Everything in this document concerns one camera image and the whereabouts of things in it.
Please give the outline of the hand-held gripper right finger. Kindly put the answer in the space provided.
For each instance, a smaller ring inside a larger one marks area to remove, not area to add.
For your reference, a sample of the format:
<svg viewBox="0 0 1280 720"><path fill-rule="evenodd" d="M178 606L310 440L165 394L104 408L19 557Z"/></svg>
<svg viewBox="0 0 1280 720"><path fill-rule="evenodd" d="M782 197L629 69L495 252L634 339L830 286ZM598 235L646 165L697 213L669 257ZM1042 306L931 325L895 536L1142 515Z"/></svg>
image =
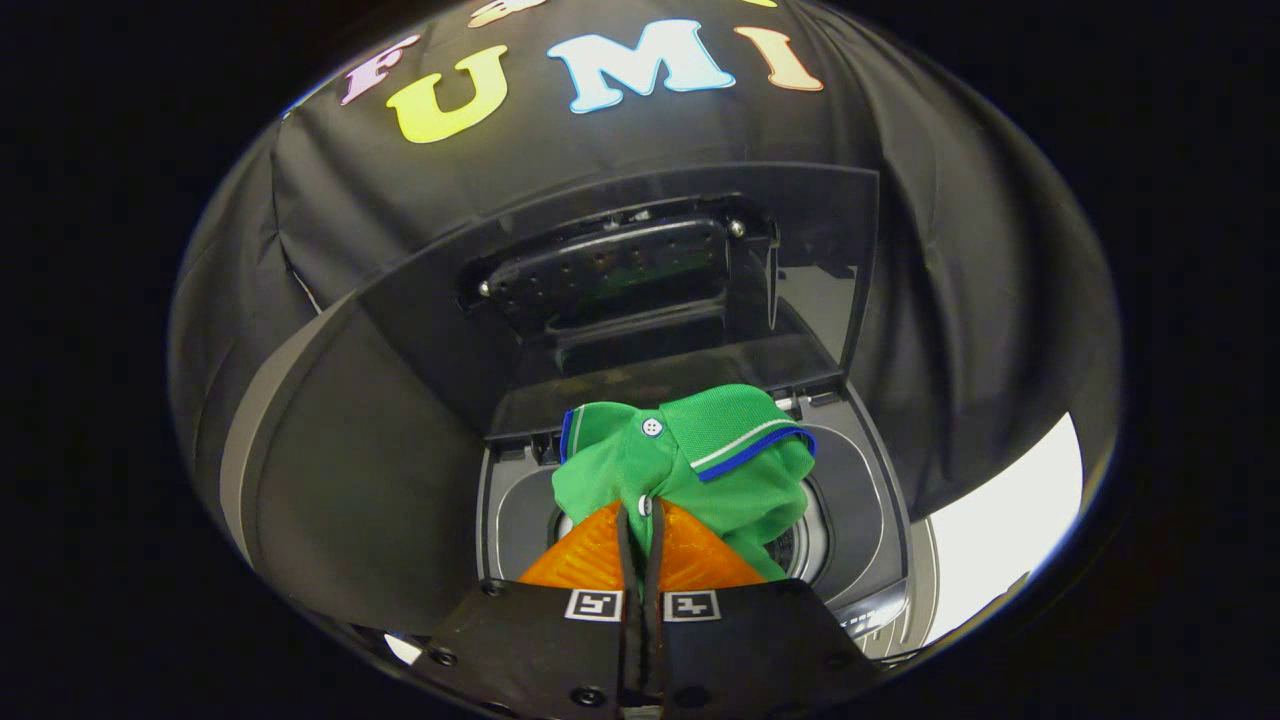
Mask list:
<svg viewBox="0 0 1280 720"><path fill-rule="evenodd" d="M645 691L660 719L805 719L881 680L813 588L764 582L714 532L655 500Z"/></svg>

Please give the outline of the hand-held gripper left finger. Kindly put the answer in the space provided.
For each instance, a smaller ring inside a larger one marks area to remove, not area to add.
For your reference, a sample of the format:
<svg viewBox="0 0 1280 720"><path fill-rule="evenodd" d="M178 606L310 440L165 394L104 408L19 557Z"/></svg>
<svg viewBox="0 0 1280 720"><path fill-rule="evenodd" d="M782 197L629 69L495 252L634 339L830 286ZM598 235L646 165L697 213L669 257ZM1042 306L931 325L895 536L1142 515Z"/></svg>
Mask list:
<svg viewBox="0 0 1280 720"><path fill-rule="evenodd" d="M640 585L627 511L608 503L518 577L470 591L415 674L509 719L616 719L641 671Z"/></svg>

